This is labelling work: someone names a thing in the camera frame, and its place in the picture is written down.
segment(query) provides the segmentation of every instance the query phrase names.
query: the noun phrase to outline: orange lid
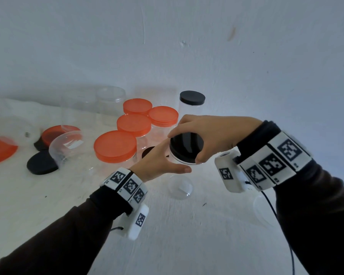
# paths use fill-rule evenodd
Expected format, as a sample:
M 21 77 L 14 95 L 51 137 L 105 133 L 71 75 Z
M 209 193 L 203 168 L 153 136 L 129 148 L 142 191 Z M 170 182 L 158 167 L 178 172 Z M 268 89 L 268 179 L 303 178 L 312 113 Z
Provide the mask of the orange lid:
M 8 159 L 18 149 L 18 146 L 10 145 L 0 140 L 0 162 Z
M 56 125 L 56 126 L 46 129 L 45 131 L 43 131 L 41 135 L 42 141 L 49 147 L 52 141 L 55 140 L 60 135 L 66 132 L 80 130 L 76 126 L 72 126 L 72 125 L 64 125 L 64 127 L 66 128 L 66 131 L 61 128 L 61 125 Z
M 144 115 L 122 115 L 117 119 L 117 129 L 129 132 L 135 137 L 141 137 L 150 131 L 151 120 Z
M 124 102 L 125 114 L 141 114 L 147 116 L 151 107 L 153 107 L 151 102 L 142 98 L 133 98 Z
M 157 106 L 149 111 L 151 123 L 159 127 L 170 127 L 177 123 L 178 112 L 168 106 Z
M 121 163 L 136 153 L 136 138 L 124 131 L 109 131 L 99 136 L 93 145 L 96 157 L 106 163 Z

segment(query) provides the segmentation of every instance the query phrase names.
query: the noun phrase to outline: table surface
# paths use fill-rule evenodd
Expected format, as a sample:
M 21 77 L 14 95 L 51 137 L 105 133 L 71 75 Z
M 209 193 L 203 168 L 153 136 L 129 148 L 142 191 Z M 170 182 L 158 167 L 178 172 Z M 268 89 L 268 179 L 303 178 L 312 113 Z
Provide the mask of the table surface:
M 40 119 L 43 128 L 60 124 L 58 107 L 8 103 L 15 115 Z M 97 120 L 93 137 L 114 129 Z M 99 181 L 79 179 L 66 168 L 31 174 L 26 162 L 36 153 L 32 145 L 19 147 L 0 163 L 0 258 L 99 187 Z M 258 192 L 228 192 L 213 159 L 193 167 L 194 192 L 186 200 L 170 197 L 168 178 L 147 182 L 150 212 L 138 239 L 111 232 L 89 274 L 291 274 L 289 248 L 279 225 L 267 228 L 255 217 Z M 274 202 L 273 191 L 268 194 Z M 297 275 L 307 274 L 297 259 L 295 265 Z

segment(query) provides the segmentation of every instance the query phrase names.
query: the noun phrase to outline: hand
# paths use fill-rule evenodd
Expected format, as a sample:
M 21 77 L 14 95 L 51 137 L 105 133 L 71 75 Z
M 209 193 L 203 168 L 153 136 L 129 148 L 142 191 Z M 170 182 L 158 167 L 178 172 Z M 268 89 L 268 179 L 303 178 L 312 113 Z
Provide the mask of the hand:
M 132 170 L 143 182 L 155 179 L 165 173 L 191 173 L 191 167 L 170 162 L 165 152 L 170 146 L 170 139 L 154 147 L 142 160 L 133 165 Z
M 248 116 L 184 115 L 168 137 L 186 132 L 199 134 L 204 140 L 204 147 L 197 155 L 195 163 L 200 164 L 218 152 L 234 148 L 261 123 L 261 120 Z

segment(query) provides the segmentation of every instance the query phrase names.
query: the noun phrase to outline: wire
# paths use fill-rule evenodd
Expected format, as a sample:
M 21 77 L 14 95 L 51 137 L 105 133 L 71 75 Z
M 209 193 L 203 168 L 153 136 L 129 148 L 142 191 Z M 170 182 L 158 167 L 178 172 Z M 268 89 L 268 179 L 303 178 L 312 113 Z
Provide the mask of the wire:
M 111 231 L 114 231 L 114 230 L 123 230 L 123 229 L 124 229 L 123 227 L 117 226 L 117 227 L 111 229 L 110 232 L 111 232 Z
M 264 195 L 264 197 L 266 198 L 267 202 L 269 203 L 271 210 L 273 211 L 275 218 L 278 220 L 278 216 L 277 213 L 275 212 L 273 206 L 271 205 L 271 202 L 269 201 L 269 198 L 266 196 L 266 194 L 264 193 L 264 191 L 261 191 L 261 193 Z M 289 251 L 290 251 L 290 257 L 292 258 L 292 274 L 295 275 L 295 270 L 294 270 L 294 257 L 293 257 L 293 250 L 292 247 L 289 245 Z

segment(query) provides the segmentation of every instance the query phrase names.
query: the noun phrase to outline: sleeve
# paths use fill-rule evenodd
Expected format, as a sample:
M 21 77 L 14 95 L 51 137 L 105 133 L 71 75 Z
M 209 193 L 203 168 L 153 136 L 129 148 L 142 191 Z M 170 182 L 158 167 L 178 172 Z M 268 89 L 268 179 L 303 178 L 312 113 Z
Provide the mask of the sleeve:
M 244 160 L 280 133 L 265 121 L 238 144 Z M 314 160 L 274 187 L 277 216 L 309 274 L 344 274 L 344 183 Z
M 0 259 L 0 274 L 87 274 L 112 222 L 131 206 L 102 186 L 10 255 Z

